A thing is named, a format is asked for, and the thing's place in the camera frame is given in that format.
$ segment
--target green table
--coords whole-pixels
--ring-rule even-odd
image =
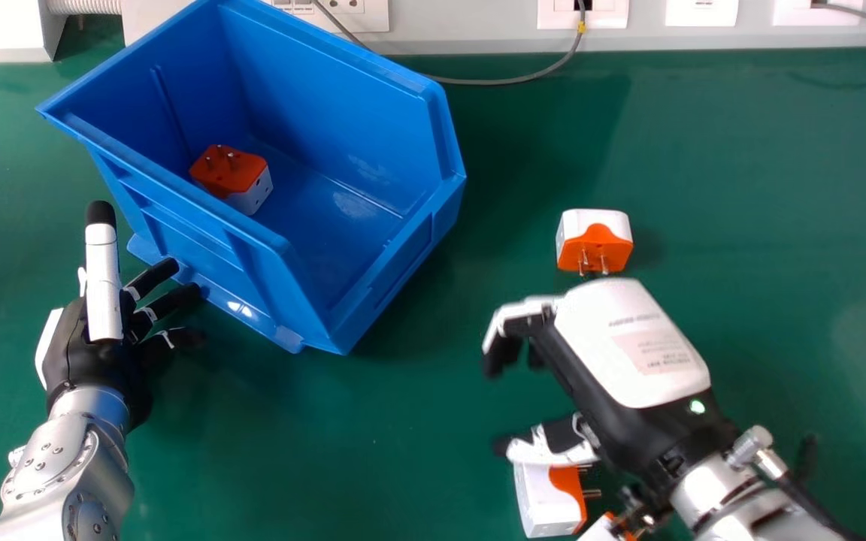
[[[0,481],[44,420],[35,343],[76,295],[86,202],[107,196],[33,111],[121,46],[107,20],[86,30],[55,65],[0,66]],[[549,61],[407,62],[492,76]],[[479,343],[502,302],[577,284],[553,233],[588,206],[629,213],[629,274],[707,357],[737,424],[766,425],[787,458],[820,435],[809,485],[866,533],[866,50],[588,54],[448,93],[470,174],[456,229],[348,357],[289,355],[199,310],[210,345],[129,438],[123,539],[522,539],[489,438],[570,404],[524,367],[485,381]]]

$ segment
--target power outlet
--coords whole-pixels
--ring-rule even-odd
[[[739,0],[667,0],[667,26],[736,26]]]
[[[575,30],[580,2],[587,7],[589,28],[626,28],[629,0],[537,0],[538,30]]]
[[[340,29],[320,13],[316,6],[313,6],[313,0],[263,1],[323,30],[333,34],[340,33]],[[320,0],[320,2],[354,34],[389,32],[389,0]]]
[[[860,10],[864,0],[836,0],[846,8]],[[811,8],[810,0],[774,0],[774,26],[856,26],[860,17],[841,11]]]

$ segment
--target blue storage container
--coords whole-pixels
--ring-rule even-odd
[[[437,83],[257,0],[192,4],[38,110],[89,148],[131,253],[290,352],[348,353],[466,178]],[[268,161],[255,215],[189,178],[210,144]]]

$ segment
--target green light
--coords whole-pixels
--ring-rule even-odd
[[[703,415],[707,411],[707,407],[700,400],[691,400],[690,411],[697,415]]]

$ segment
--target robotic hand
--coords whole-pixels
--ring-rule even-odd
[[[503,305],[483,342],[486,376],[514,364],[524,345],[529,365],[548,367],[578,411],[506,438],[499,451],[516,465],[602,460],[640,480],[622,491],[625,511],[595,521],[583,541],[629,540],[674,513],[701,541],[861,539],[811,499],[766,429],[738,434],[704,359],[639,281],[602,277],[563,297]]]
[[[49,314],[35,350],[48,420],[9,453],[0,541],[118,541],[134,493],[125,436],[149,417],[149,378],[173,350],[203,340],[188,328],[147,336],[160,319],[200,301],[196,284],[135,310],[178,271],[166,259],[121,287],[116,214],[105,201],[89,206],[80,297]]]

